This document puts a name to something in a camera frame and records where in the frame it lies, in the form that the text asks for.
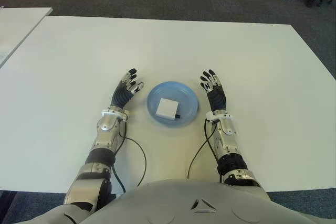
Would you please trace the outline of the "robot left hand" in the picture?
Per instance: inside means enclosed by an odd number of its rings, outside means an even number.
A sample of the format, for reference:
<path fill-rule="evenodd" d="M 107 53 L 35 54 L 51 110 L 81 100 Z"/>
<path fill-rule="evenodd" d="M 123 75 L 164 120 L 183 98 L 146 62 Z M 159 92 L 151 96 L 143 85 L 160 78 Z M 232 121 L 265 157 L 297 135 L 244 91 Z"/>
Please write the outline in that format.
<path fill-rule="evenodd" d="M 122 77 L 112 95 L 111 106 L 123 109 L 132 97 L 144 87 L 144 82 L 135 81 L 136 77 L 137 70 L 135 68 L 130 69 Z"/>

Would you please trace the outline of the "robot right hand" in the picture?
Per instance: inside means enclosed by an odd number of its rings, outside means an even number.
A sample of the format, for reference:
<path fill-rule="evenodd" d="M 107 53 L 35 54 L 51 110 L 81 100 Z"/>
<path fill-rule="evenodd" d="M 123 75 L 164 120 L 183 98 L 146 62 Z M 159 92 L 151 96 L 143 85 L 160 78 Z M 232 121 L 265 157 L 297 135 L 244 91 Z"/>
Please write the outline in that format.
<path fill-rule="evenodd" d="M 211 110 L 213 112 L 226 110 L 226 95 L 217 74 L 209 69 L 209 71 L 203 71 L 203 75 L 200 76 L 200 79 L 200 85 L 207 94 Z"/>

